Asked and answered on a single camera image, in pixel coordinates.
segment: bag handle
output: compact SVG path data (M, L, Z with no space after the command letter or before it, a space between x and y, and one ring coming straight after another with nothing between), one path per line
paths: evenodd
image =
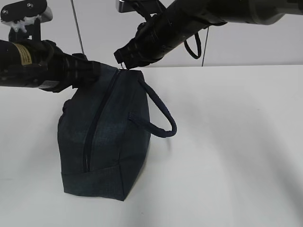
M144 128L151 134L161 137L161 138L167 138L172 137L176 135L177 133L177 125L173 117L171 116L168 108L165 106L165 104L162 102L162 100L159 98L159 96L156 94L156 92L142 79L138 80L140 85L143 87L143 89L146 91L148 96L152 99L152 101L156 104L156 106L159 108L159 110L165 115L165 117L168 119L168 121L171 124L172 130L171 131L165 131L164 129L158 128L154 124L150 123L146 119L137 116L134 113L129 113L128 119L132 122L134 122L136 125Z

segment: cable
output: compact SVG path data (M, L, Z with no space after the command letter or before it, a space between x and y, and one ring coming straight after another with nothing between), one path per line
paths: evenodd
M203 54L202 67L204 66L206 47L207 47L207 41L208 41L208 34L209 34L209 27L207 28L206 40L205 40L205 45L204 45L204 54Z
M80 46L81 46L82 54L85 55L84 48L83 48L83 43L82 43L82 38L81 38L81 34L80 34L80 29L79 29L79 24L78 24L78 20L77 20L75 5L74 5L74 1L73 0L71 0L71 7L72 7L72 11L74 13L74 18L75 18L75 23L76 23L76 27L77 27L77 32L78 32L78 37L79 37L79 41L80 41Z
M47 41L42 41L42 42L48 46L49 53L46 60L44 61L44 63L48 64L53 58L53 55L55 54L55 50L53 49L53 46L49 42Z
M185 49L187 50L187 52L190 54L190 56L192 56L194 59L197 60L197 59L201 58L201 56L202 56L202 43L201 43L201 39L200 39L199 33L195 34L195 38L196 38L196 44L197 44L197 48L198 48L198 55L196 55L191 50L191 48L188 45L187 40L184 41L184 46L185 46Z

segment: metal rod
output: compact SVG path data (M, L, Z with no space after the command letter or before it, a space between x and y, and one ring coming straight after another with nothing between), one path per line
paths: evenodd
M80 34L79 24L78 24L78 20L77 20L75 5L74 5L74 1L73 0L71 0L71 7L72 7L72 11L74 13L74 18L75 18L75 23L76 23L76 27L77 27L77 32L78 32L78 37L79 37L79 41L80 41L80 46L81 46L82 54L85 54L84 53L84 48L83 48L83 42L82 42L82 38L81 38L81 34Z
M204 54L203 54L202 67L204 66L204 60L205 60L205 54L206 54L206 48L207 48L207 41L208 41L208 33L209 33L209 27L207 28L207 34L206 34L206 40L205 40L205 46L204 46Z

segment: white wall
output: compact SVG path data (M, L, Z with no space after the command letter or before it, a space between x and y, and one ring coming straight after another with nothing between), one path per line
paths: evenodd
M133 38L143 19L135 14L119 14L115 0L74 0L85 52L92 60L117 65L113 53ZM1 0L5 5L15 0ZM69 53L80 46L69 0L48 0L54 20L43 25L43 38L55 40ZM168 6L172 0L163 0ZM0 26L0 38L6 39L9 29ZM206 31L200 32L202 42ZM227 24L212 27L206 52L206 66L302 64L303 17L285 16L272 26ZM195 50L194 39L191 39ZM159 66L200 66L183 46L172 51Z

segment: zipper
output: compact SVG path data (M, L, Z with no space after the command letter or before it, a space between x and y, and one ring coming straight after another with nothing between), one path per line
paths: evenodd
M92 150L92 144L93 144L93 140L94 140L94 136L95 136L95 131L97 129L98 121L104 110L104 107L106 106L106 104L110 98L111 93L113 92L113 90L115 88L119 73L120 73L120 70L117 69L117 71L115 72L113 78L111 79L111 81L109 83L109 86L108 86L106 93L104 95L104 98L96 112L93 122L91 123L91 125L89 127L89 131L86 136L86 140L85 140L85 144L84 144L84 151L83 151L83 169L84 169L85 173L90 172L91 150Z

